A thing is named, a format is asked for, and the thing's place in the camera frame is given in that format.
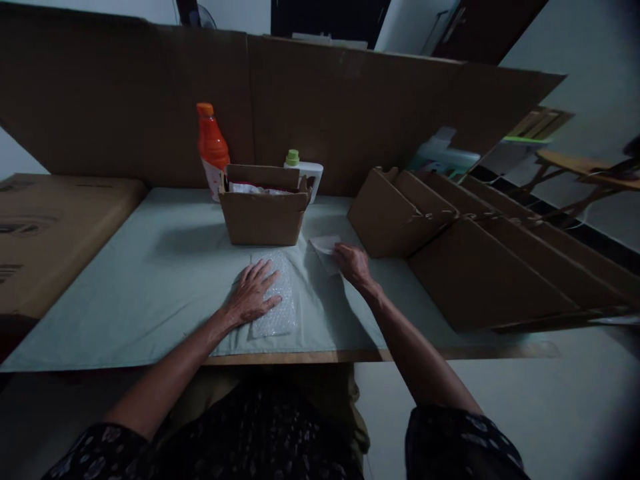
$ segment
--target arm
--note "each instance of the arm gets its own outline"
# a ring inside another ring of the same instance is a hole
[[[371,278],[367,254],[357,247],[339,243],[334,257],[345,278],[371,308],[416,404],[436,403],[482,414],[480,406],[446,360]]]
[[[151,440],[196,371],[223,338],[250,323],[282,301],[263,302],[279,272],[265,278],[271,261],[260,260],[243,272],[228,304],[213,314],[172,352],[155,364],[108,412],[105,422],[118,423]]]

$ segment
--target table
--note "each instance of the table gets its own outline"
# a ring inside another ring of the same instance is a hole
[[[384,338],[358,292],[328,277],[308,239],[338,234],[359,244],[346,218],[352,199],[318,197],[298,243],[278,247],[291,265],[298,330],[229,334],[208,365],[389,361]],[[148,365],[219,308],[252,255],[231,245],[206,190],[154,189],[49,310],[0,371],[66,371]],[[554,357],[545,334],[458,335],[403,259],[371,261],[389,298],[448,359]]]
[[[567,227],[572,220],[584,212],[592,202],[616,195],[622,191],[640,191],[640,179],[618,180],[612,177],[594,174],[594,171],[606,170],[610,167],[610,165],[605,165],[602,162],[587,158],[569,157],[551,150],[538,150],[535,155],[536,163],[540,165],[540,168],[534,178],[526,185],[507,192],[507,195],[528,195],[539,183],[562,175],[563,173],[574,173],[579,176],[579,182],[596,185],[595,190],[588,194],[586,198],[566,205],[565,207],[558,208],[540,218],[548,219],[560,213],[568,212],[568,217],[562,223],[561,228]],[[551,167],[556,167],[558,170],[547,173],[547,170]]]

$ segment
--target dark doorway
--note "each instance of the dark doorway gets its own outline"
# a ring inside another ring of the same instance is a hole
[[[548,0],[460,0],[431,56],[498,65]]]
[[[271,0],[271,34],[331,35],[360,40],[373,49],[390,0]]]

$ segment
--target sleeve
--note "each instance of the sleeve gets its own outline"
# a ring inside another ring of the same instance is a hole
[[[84,432],[43,480],[147,479],[153,475],[154,449],[133,430],[96,423]]]
[[[436,405],[411,412],[405,462],[407,480],[528,479],[518,450],[491,420]]]

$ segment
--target door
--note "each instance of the door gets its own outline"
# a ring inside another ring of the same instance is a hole
[[[498,65],[548,0],[460,0],[431,56]]]

